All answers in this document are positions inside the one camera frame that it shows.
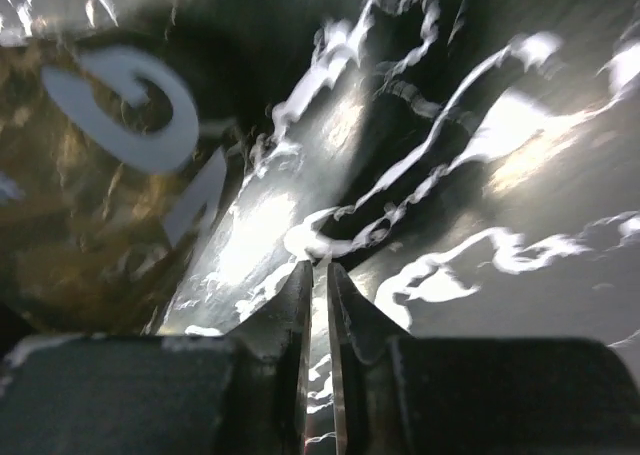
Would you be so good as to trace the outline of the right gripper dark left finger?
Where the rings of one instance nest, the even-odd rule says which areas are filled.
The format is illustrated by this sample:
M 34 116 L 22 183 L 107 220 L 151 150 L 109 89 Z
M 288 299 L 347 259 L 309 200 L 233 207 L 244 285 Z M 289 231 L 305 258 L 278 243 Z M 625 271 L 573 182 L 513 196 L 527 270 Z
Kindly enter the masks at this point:
M 1 363 L 5 454 L 300 454 L 313 276 L 223 336 L 30 336 Z

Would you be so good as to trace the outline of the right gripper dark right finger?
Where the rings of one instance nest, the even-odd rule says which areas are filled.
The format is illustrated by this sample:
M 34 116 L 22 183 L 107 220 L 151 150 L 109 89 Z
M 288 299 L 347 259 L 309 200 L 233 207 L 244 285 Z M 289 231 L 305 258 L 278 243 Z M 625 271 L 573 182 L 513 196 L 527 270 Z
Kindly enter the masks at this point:
M 409 335 L 327 269 L 340 454 L 635 454 L 639 392 L 600 342 Z

